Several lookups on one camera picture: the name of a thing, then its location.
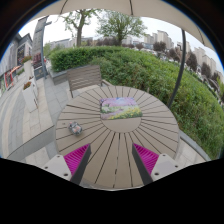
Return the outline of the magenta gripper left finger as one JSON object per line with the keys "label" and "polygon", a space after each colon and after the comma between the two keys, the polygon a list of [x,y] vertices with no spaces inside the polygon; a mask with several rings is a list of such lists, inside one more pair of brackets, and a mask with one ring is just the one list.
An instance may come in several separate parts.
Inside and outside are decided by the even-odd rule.
{"label": "magenta gripper left finger", "polygon": [[65,156],[55,155],[49,160],[43,169],[76,185],[79,185],[88,159],[91,155],[91,146],[86,144],[81,146]]}

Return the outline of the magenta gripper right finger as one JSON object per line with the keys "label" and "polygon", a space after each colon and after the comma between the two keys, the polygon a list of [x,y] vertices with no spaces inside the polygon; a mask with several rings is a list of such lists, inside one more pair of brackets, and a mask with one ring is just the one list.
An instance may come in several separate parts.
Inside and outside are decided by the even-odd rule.
{"label": "magenta gripper right finger", "polygon": [[144,185],[159,180],[182,168],[169,155],[160,155],[138,144],[132,144],[132,154]]}

